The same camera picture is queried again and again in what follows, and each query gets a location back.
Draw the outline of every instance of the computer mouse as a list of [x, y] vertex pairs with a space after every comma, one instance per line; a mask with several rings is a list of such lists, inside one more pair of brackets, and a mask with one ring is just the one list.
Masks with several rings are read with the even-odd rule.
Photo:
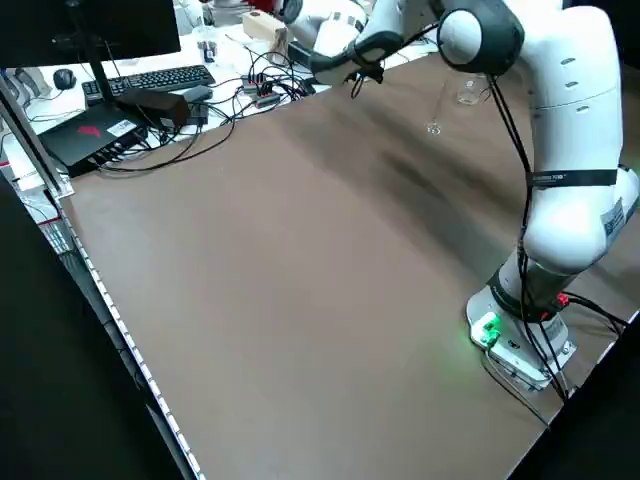
[[53, 84], [59, 90], [70, 90], [76, 86], [77, 78], [68, 68], [56, 70], [53, 74]]

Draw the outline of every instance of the sticker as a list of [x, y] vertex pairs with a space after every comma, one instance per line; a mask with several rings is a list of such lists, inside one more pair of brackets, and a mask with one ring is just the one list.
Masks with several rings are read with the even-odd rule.
[[602, 215], [602, 226], [607, 234], [607, 246], [615, 241], [616, 237], [625, 225], [626, 218], [622, 208], [622, 199], [618, 200], [615, 207]]
[[107, 128], [107, 132], [109, 132], [114, 137], [121, 137], [125, 133], [129, 133], [131, 130], [136, 128], [137, 125], [129, 120], [122, 120], [121, 122], [116, 123], [113, 127]]

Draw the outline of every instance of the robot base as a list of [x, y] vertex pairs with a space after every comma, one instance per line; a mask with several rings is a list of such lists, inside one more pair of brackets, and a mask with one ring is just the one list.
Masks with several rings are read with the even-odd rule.
[[[490, 323], [497, 325], [500, 336], [491, 349], [490, 355], [506, 369], [507, 374], [519, 379], [529, 389], [543, 390], [549, 385], [551, 375], [532, 349], [524, 333], [523, 323], [500, 308], [488, 286], [471, 297], [467, 303], [467, 320], [471, 340], [482, 350], [488, 348], [487, 325]], [[545, 330], [556, 350], [558, 363], [562, 369], [576, 351], [576, 346], [567, 339], [568, 330], [559, 314], [545, 323]], [[534, 338], [543, 346], [549, 358], [552, 358], [546, 341], [540, 340], [544, 338], [540, 327], [532, 324], [531, 330]], [[557, 375], [558, 368], [555, 361], [550, 360], [548, 363], [553, 373]]]

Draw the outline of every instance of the red logo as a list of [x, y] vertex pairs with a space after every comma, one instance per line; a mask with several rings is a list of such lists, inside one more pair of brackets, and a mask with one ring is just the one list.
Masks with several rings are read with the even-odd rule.
[[97, 127], [82, 126], [78, 128], [78, 133], [81, 133], [83, 135], [93, 135], [94, 137], [98, 138], [100, 138], [101, 136], [100, 130], [98, 130]]

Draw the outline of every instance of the red component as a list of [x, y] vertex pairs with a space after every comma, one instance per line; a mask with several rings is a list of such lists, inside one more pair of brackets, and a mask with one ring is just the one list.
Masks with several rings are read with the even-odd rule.
[[91, 135], [98, 138], [100, 138], [101, 136], [98, 127], [94, 127], [93, 125], [82, 125], [81, 127], [78, 127], [78, 133], [81, 133], [83, 135]]
[[558, 300], [558, 303], [563, 307], [566, 307], [567, 305], [569, 305], [569, 302], [570, 302], [569, 296], [564, 293], [559, 293], [556, 296], [556, 299]]
[[273, 12], [276, 6], [275, 0], [249, 0], [249, 4], [263, 12]]

